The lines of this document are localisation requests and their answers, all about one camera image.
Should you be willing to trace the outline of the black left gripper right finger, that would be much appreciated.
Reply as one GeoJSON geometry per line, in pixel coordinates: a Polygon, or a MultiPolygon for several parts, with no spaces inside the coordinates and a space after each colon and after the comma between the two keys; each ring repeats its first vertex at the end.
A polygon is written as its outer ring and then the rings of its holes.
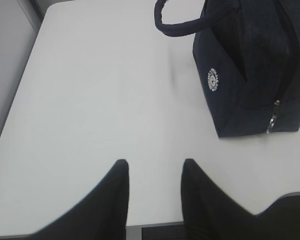
{"type": "Polygon", "coordinates": [[[253,215],[191,158],[183,164],[181,205],[189,240],[300,240],[300,192],[286,194],[253,215]]]}

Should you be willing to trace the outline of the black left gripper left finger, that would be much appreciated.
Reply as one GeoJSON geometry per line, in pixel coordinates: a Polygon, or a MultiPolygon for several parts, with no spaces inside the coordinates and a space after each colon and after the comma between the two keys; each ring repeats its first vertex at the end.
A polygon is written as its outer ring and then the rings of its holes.
{"type": "Polygon", "coordinates": [[[128,206],[129,165],[120,159],[85,198],[27,239],[124,240],[128,206]]]}

